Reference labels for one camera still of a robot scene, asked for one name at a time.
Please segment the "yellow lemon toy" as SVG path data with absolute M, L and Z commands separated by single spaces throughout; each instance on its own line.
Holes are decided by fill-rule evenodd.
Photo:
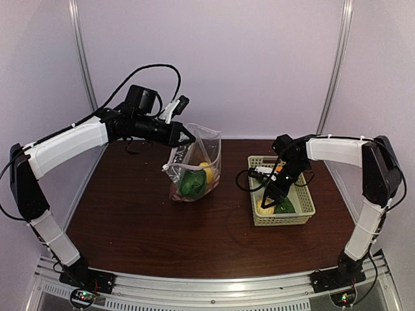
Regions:
M 203 168 L 203 171 L 206 174 L 206 183 L 212 184 L 214 180 L 214 173 L 211 165 L 207 162 L 201 162 L 199 166 Z

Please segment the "green bok choy toy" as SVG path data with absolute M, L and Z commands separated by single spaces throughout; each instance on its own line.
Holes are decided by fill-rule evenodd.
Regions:
M 196 200 L 206 191 L 207 177 L 204 170 L 186 170 L 180 180 L 178 191 L 186 198 Z

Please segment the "clear zip top bag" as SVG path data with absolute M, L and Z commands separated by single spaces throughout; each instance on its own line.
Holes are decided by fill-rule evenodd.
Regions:
M 196 200 L 184 197 L 182 202 L 195 202 L 211 192 L 220 181 L 221 155 L 222 155 L 222 132 L 212 130 L 205 126 L 187 123 L 185 127 L 196 137 L 192 144 L 173 148 L 169 160 L 162 166 L 162 171 L 171 180 L 169 198 L 171 194 L 178 191 L 180 180 L 186 170 L 203 170 L 199 166 L 201 162 L 211 165 L 214 173 L 212 184 L 206 185 L 204 195 Z

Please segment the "brown potato toy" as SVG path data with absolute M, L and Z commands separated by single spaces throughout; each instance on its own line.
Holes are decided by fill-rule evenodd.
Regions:
M 175 191 L 171 194 L 171 200 L 176 202 L 182 202 L 184 200 L 184 197 L 179 192 Z

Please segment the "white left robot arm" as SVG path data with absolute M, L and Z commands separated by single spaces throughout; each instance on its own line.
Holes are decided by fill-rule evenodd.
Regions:
M 101 108 L 79 123 L 39 141 L 10 149 L 10 190 L 21 218 L 32 227 L 59 262 L 69 267 L 68 277 L 80 288 L 93 282 L 93 273 L 82 265 L 82 256 L 56 222 L 38 182 L 51 170 L 88 150 L 117 140 L 144 139 L 172 148 L 196 138 L 173 118 L 187 107 L 180 96 L 157 115 L 150 112 L 159 94 L 145 87 L 130 86 L 125 100 L 115 108 Z

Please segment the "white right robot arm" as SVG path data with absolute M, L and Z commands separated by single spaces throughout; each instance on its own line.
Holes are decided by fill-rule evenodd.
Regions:
M 375 138 L 305 135 L 293 139 L 280 135 L 272 145 L 277 162 L 284 162 L 280 172 L 262 174 L 261 202 L 266 209 L 279 204 L 288 196 L 291 186 L 311 161 L 330 161 L 359 167 L 362 171 L 362 209 L 348 243 L 338 257 L 338 267 L 332 279 L 345 286 L 357 276 L 363 260 L 382 231 L 387 213 L 399 186 L 405 184 L 404 175 L 388 137 Z

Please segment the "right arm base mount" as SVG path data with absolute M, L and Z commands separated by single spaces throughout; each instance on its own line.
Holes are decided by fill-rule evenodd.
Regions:
M 361 268 L 348 272 L 343 267 L 335 267 L 327 270 L 315 270 L 309 276 L 314 293 L 338 290 L 352 287 L 354 284 L 366 280 Z

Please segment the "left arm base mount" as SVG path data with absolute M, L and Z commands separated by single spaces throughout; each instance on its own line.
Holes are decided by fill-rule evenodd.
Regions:
M 91 269 L 86 264 L 73 264 L 63 267 L 59 281 L 90 292 L 111 294 L 115 284 L 115 275 Z

